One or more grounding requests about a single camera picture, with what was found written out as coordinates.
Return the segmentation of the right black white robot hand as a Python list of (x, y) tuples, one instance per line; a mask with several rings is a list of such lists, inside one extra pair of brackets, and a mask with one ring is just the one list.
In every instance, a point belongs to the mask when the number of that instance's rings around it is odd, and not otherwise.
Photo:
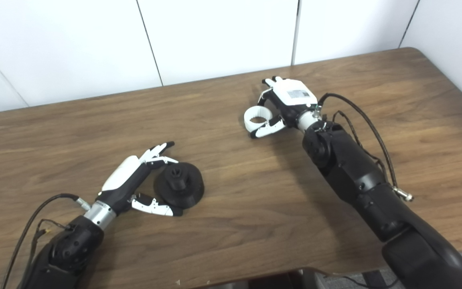
[(257, 105), (244, 113), (249, 137), (262, 138), (284, 128), (305, 133), (321, 120), (317, 97), (301, 81), (275, 76), (262, 82), (268, 89), (260, 94)]

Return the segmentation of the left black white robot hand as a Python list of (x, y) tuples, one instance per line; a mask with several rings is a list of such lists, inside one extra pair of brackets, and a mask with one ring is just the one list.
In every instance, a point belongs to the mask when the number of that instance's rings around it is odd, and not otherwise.
[(152, 196), (135, 194), (152, 170), (178, 163), (162, 156), (165, 150), (174, 145), (173, 141), (165, 142), (148, 149), (141, 157), (127, 157), (105, 181), (96, 201), (109, 206), (116, 216), (131, 208), (160, 216), (182, 216), (181, 208), (168, 205)]

